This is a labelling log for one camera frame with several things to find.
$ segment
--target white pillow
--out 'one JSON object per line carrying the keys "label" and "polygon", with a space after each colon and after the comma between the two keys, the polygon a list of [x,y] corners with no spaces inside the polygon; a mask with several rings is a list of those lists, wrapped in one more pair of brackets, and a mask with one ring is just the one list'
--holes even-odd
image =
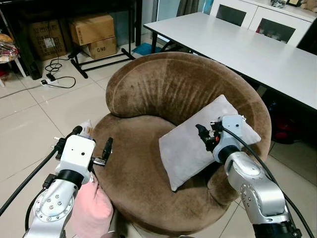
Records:
{"label": "white pillow", "polygon": [[[206,151],[205,144],[198,136],[195,125],[201,124],[210,129],[210,122],[218,117],[237,114],[238,111],[225,96],[220,95],[158,140],[160,156],[173,191],[214,161],[212,153]],[[242,133],[242,139],[247,144],[261,141],[260,136],[245,121]]]}

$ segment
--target blue object on floor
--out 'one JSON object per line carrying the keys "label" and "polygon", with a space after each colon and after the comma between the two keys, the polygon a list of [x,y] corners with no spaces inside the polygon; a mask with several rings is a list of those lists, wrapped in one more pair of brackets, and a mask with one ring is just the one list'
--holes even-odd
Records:
{"label": "blue object on floor", "polygon": [[[139,54],[139,55],[146,56],[146,55],[149,55],[151,53],[151,48],[152,48],[152,46],[150,44],[142,43],[141,45],[139,45],[137,48],[135,48],[132,51],[134,53]],[[160,50],[161,50],[161,47],[156,47],[155,53],[160,52]]]}

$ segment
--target pink towel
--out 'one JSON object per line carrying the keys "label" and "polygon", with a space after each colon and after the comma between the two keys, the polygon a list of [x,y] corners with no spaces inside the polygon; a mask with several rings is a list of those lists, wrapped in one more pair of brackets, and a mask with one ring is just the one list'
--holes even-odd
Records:
{"label": "pink towel", "polygon": [[112,215],[110,199],[92,174],[92,179],[78,191],[71,225],[79,238],[100,238],[108,232]]}

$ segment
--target power strip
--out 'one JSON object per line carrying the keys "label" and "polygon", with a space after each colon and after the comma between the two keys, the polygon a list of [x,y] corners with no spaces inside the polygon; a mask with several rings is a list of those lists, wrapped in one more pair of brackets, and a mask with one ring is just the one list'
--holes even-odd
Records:
{"label": "power strip", "polygon": [[49,87],[48,84],[58,86],[58,80],[51,81],[49,78],[41,80],[42,86]]}

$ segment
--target velvet upholstery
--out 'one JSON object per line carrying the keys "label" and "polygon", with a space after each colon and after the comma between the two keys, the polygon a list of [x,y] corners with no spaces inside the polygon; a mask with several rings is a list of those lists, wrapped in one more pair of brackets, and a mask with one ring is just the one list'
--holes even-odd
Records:
{"label": "velvet upholstery", "polygon": [[165,235],[186,235],[214,223],[237,198],[223,166],[211,164],[176,192],[159,155],[159,138],[220,94],[247,118],[260,135],[253,146],[265,160],[270,144],[268,111],[256,91],[239,75],[207,58],[159,53],[122,67],[110,79],[110,114],[95,127],[99,156],[109,136],[113,153],[98,180],[115,207],[142,228]]}

